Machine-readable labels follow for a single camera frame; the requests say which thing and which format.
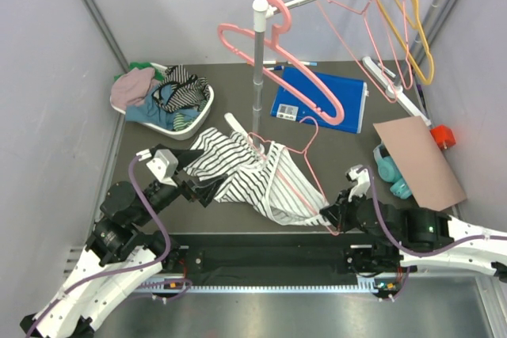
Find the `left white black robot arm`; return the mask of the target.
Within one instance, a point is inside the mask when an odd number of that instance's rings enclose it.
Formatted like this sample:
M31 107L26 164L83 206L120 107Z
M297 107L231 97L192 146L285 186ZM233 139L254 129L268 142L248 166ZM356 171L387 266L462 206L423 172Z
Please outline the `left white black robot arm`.
M138 152L127 181L113 184L77 262L51 301L25 316L27 337L91 337L105 318L149 278L182 269L185 250L158 217L179 197L208 206L226 175L185 180L203 150L163 145Z

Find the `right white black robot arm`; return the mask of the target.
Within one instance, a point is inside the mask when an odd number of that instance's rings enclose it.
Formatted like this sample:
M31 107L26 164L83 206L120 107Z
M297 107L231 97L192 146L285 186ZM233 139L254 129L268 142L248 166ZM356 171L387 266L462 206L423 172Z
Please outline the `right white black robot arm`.
M341 192L320 215L341 232L358 229L380 245L370 251L382 272L404 267L458 268L506 282L506 233L427 208L397 208L373 196Z

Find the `black white striped tank top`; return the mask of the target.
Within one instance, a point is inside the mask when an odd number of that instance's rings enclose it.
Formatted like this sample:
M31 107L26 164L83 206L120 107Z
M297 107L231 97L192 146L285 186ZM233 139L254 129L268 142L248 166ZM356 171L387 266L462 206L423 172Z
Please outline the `black white striped tank top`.
M203 154L185 167L191 177L226 180L214 196L218 203L248 203L281 226L329 226L320 214L325 196L299 170L286 146L270 141L262 154L238 131L225 135L214 127L200 133L192 150Z

